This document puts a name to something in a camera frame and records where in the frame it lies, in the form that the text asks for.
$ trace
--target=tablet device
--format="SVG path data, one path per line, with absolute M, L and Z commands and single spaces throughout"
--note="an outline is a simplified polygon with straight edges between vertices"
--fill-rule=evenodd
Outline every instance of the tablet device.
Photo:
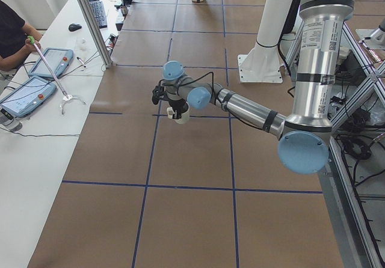
M 56 90 L 56 85 L 33 76 L 11 94 L 0 100 L 0 106 L 17 118 L 29 115 Z
M 44 50 L 43 55 L 46 58 L 51 70 L 55 73 L 55 76 L 60 78 L 63 76 L 63 72 L 73 59 L 73 50 L 48 47 Z M 38 76 L 49 80 L 54 79 L 41 58 L 36 61 L 32 69 L 28 72 L 28 76 Z

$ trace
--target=black computer mouse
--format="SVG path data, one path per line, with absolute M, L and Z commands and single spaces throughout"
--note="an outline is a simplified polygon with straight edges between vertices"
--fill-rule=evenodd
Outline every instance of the black computer mouse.
M 75 32 L 82 28 L 82 25 L 80 23 L 72 23 L 68 26 L 68 30 L 70 32 Z

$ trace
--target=light blue cap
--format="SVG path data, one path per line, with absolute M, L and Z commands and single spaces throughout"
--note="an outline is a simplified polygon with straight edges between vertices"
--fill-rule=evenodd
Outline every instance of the light blue cap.
M 183 66 L 178 61 L 169 61 L 163 66 L 163 78 L 173 81 L 180 78 L 185 73 Z
M 313 133 L 292 131 L 279 140 L 278 156 L 291 171 L 310 174 L 325 166 L 329 152 L 325 142 Z
M 210 103 L 210 99 L 210 92 L 203 87 L 194 88 L 187 95 L 187 103 L 197 110 L 204 109 Z

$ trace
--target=person's hand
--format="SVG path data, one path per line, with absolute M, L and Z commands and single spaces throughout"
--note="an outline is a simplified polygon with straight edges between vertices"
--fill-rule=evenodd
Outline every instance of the person's hand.
M 40 43 L 38 41 L 35 41 L 35 44 L 37 45 L 37 47 L 39 49 L 42 48 L 42 46 L 40 45 Z M 31 40 L 26 38 L 25 39 L 25 48 L 27 49 L 28 52 L 36 52 L 36 49 L 35 49 L 35 46 L 33 44 L 31 44 Z

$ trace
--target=white table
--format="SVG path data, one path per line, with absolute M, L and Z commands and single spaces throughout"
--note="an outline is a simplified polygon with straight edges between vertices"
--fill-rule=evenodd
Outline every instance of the white table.
M 102 37 L 117 35 L 115 0 L 102 0 L 108 17 L 108 27 L 101 29 Z M 82 29 L 69 32 L 71 23 L 80 23 Z M 85 40 L 85 50 L 80 42 Z M 76 0 L 68 0 L 62 11 L 40 41 L 43 48 L 73 49 L 75 59 L 67 72 L 79 66 L 77 56 L 88 59 L 97 49 Z M 30 55 L 27 61 L 35 61 Z M 21 120 L 25 135 L 80 134 L 105 70 L 100 57 L 62 78 L 61 83 L 69 94 L 80 95 L 85 101 L 66 104 L 62 116 L 59 105 L 63 99 L 60 90 Z M 28 79 L 23 68 L 13 81 Z M 4 91 L 3 98 L 9 90 Z M 0 130 L 0 267 L 26 267 L 34 252 L 48 213 L 57 194 L 63 175 L 75 148 L 78 137 L 28 137 Z

